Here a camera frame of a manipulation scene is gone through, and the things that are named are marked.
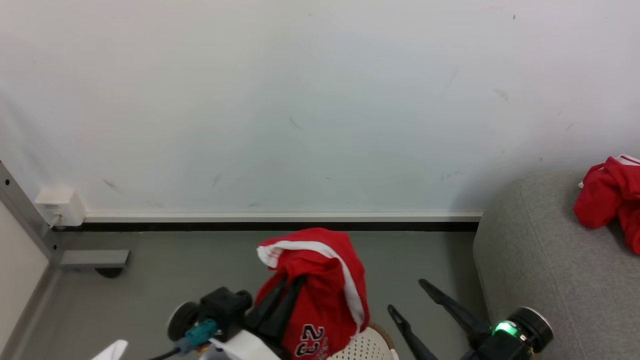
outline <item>glowing green led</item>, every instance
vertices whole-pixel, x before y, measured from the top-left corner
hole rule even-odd
[[[511,336],[516,336],[516,337],[520,336],[520,331],[518,331],[516,327],[514,327],[508,322],[501,322],[498,325],[496,325],[495,329],[493,330],[493,333],[495,334],[495,332],[498,330],[502,330]]]

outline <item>metal leg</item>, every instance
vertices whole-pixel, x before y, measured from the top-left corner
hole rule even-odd
[[[49,259],[62,268],[95,268],[105,277],[116,277],[127,266],[130,250],[65,250],[49,224],[22,191],[0,161],[0,201],[9,209],[33,243]]]

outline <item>laundry basket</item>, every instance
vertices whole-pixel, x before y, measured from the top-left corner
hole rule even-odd
[[[329,360],[398,360],[398,355],[387,332],[380,325],[370,322],[365,331]]]

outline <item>black cable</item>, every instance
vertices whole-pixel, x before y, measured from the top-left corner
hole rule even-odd
[[[169,351],[166,354],[163,354],[163,355],[160,355],[160,356],[156,356],[156,357],[154,357],[153,359],[150,359],[150,360],[165,360],[165,359],[168,359],[171,356],[174,356],[175,354],[178,354],[179,352],[180,352],[180,349],[179,348],[175,348],[175,349]]]

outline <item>power outlet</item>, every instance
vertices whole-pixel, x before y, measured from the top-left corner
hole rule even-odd
[[[56,225],[79,226],[84,222],[86,210],[80,198],[70,188],[44,188],[34,201],[42,218],[51,225],[60,216]]]

